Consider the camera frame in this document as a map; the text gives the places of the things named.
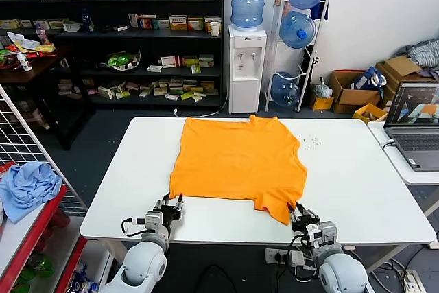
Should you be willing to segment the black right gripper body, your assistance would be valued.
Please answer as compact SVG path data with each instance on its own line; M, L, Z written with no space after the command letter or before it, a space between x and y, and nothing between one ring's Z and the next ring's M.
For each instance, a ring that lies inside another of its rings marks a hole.
M310 216L303 216L301 218L298 218L296 215L296 221L292 222L292 230L295 233L304 233L304 234L308 234L308 230L307 230L307 226L311 225L311 224L315 224L317 226L320 225L320 218L313 213L312 211L310 211Z

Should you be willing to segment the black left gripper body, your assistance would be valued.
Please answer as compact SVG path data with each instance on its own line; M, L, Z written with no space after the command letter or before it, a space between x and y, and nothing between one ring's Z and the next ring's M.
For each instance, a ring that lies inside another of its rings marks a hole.
M171 228L171 223L174 220L180 220L182 216L182 209L175 209L174 205L169 205L167 208L161 208L161 206L155 206L153 211L162 214L162 225L166 228Z

